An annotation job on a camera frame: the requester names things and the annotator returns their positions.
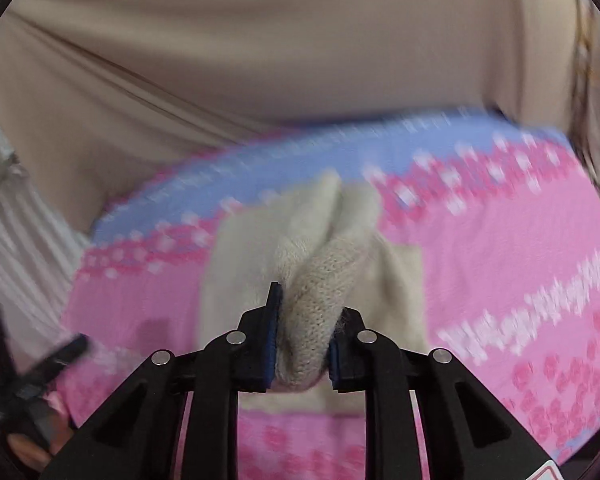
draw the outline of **silver screw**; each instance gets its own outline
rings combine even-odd
[[[247,336],[244,334],[244,332],[240,332],[239,330],[234,330],[226,335],[226,341],[230,345],[241,345],[246,341],[246,339]]]
[[[433,358],[439,362],[440,364],[447,364],[451,362],[453,356],[449,350],[445,350],[444,348],[437,348],[433,351]]]
[[[169,362],[171,354],[166,350],[158,350],[151,356],[151,362],[156,366],[162,366]]]
[[[378,334],[371,330],[361,330],[358,332],[358,341],[361,343],[375,343],[378,339]]]

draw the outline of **beige knit cloth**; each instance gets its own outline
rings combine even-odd
[[[390,336],[399,344],[426,351],[419,251],[408,248],[400,259],[376,232],[379,214],[371,185],[343,186],[329,172],[268,206],[226,220],[202,286],[200,344],[234,328],[245,310],[264,304],[269,283],[278,281],[285,295],[277,389],[304,390],[320,378],[345,305],[359,308],[372,323],[393,318],[378,329],[393,326]],[[408,260],[416,262],[412,296],[405,285],[409,269],[401,266]],[[395,322],[401,317],[413,319],[412,330],[404,321]],[[402,331],[395,333],[396,327]]]

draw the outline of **white sticker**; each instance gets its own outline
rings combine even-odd
[[[547,461],[538,471],[526,480],[564,480],[553,460]]]

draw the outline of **white curtain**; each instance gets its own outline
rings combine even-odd
[[[35,360],[66,336],[59,318],[86,245],[45,204],[0,131],[0,302],[18,354]]]

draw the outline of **triangular cutout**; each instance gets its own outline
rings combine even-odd
[[[489,444],[511,436],[511,430],[493,413],[471,386],[465,382],[456,383],[456,392],[475,447],[487,447]]]
[[[129,443],[146,397],[147,386],[138,384],[125,402],[93,434],[96,441],[107,446],[123,449]]]

